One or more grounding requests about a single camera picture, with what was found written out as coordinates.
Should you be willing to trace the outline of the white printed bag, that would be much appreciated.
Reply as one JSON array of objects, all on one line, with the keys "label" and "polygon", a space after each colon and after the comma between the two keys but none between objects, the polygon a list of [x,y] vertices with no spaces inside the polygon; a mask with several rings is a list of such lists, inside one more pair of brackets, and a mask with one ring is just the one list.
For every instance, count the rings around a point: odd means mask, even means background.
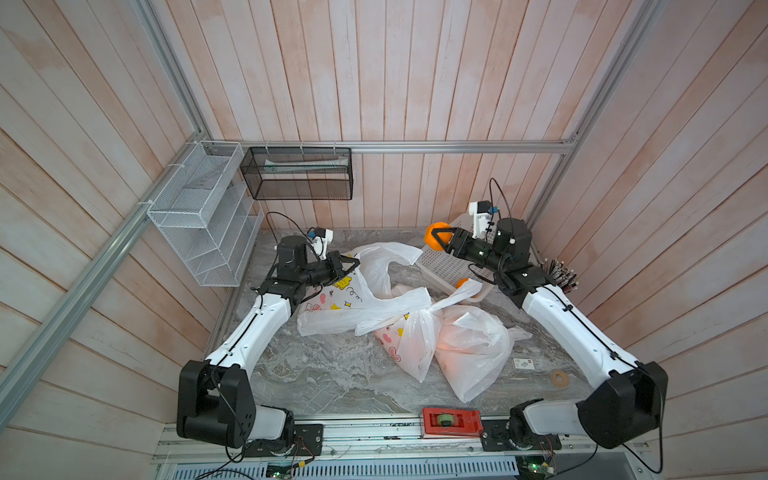
[{"label": "white printed bag", "polygon": [[433,302],[425,309],[407,312],[387,320],[384,326],[373,334],[394,362],[422,383],[434,359],[447,315],[480,289],[481,284],[478,281],[469,280],[448,297]]},{"label": "white printed bag", "polygon": [[425,309],[431,297],[424,287],[396,293],[389,266],[412,266],[422,250],[399,242],[377,242],[347,253],[360,265],[323,289],[316,299],[301,307],[297,317],[302,336],[353,331],[364,335],[394,323],[398,318]]}]

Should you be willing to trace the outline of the white printed bag back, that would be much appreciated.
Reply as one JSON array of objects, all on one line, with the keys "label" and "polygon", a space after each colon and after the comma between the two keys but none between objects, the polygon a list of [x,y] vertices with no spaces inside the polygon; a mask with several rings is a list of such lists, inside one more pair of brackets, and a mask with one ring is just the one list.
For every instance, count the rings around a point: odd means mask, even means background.
[{"label": "white printed bag back", "polygon": [[301,307],[297,317],[302,336],[353,331],[364,335],[394,323],[398,318],[425,309],[431,297],[424,287],[396,293],[389,266],[412,266],[422,250],[399,242],[377,242],[347,253],[360,265],[323,289],[316,299]]}]

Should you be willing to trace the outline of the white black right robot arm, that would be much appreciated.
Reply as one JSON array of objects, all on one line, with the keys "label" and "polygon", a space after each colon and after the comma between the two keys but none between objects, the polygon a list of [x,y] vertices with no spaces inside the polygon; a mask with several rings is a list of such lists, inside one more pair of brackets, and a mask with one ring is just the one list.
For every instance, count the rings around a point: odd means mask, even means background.
[{"label": "white black right robot arm", "polygon": [[492,241],[446,223],[425,233],[432,249],[489,270],[499,290],[550,333],[593,389],[580,401],[535,399],[513,407],[508,421],[512,445],[529,449],[547,436],[586,435],[612,449],[660,430],[666,371],[655,362],[637,360],[582,314],[552,277],[530,262],[531,239],[526,224],[514,218],[497,222]]}]

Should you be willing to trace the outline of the white plastic bag front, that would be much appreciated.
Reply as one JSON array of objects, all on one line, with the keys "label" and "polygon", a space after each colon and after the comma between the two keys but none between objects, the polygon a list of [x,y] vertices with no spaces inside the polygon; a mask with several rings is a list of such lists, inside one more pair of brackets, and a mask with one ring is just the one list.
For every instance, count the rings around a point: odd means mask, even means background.
[{"label": "white plastic bag front", "polygon": [[496,381],[514,343],[531,337],[478,307],[454,305],[443,311],[435,358],[457,398],[469,403]]}]

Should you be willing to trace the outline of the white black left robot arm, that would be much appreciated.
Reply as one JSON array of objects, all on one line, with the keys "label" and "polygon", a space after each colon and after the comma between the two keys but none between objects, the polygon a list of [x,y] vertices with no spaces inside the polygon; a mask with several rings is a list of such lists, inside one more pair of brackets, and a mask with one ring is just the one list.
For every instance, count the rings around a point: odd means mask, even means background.
[{"label": "white black left robot arm", "polygon": [[304,236],[288,236],[257,299],[234,332],[204,360],[190,360],[179,376],[176,432],[181,438],[232,449],[259,445],[284,452],[295,444],[293,413],[258,405],[251,375],[278,330],[311,296],[353,273],[360,260],[337,251],[320,254]]}]

